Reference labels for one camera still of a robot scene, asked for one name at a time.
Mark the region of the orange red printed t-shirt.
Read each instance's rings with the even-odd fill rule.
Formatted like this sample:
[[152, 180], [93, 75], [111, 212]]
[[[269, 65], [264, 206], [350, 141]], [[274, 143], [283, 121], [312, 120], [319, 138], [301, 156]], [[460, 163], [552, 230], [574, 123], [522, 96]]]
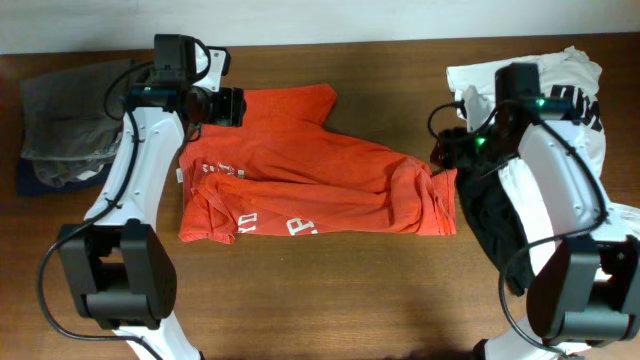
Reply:
[[325, 130], [336, 98], [327, 84], [249, 90], [242, 126], [203, 126], [179, 158], [179, 238], [455, 234], [455, 171]]

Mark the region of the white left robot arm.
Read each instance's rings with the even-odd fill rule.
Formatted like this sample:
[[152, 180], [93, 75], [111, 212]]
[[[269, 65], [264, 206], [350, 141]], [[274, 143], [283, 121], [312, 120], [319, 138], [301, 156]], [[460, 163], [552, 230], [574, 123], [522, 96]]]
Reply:
[[78, 225], [61, 227], [57, 254], [76, 311], [141, 359], [200, 359], [174, 312], [175, 267], [156, 234], [170, 166], [204, 124], [239, 127], [240, 88], [223, 88], [230, 67], [224, 47], [179, 34], [154, 38], [153, 61], [123, 97], [122, 138], [102, 191]]

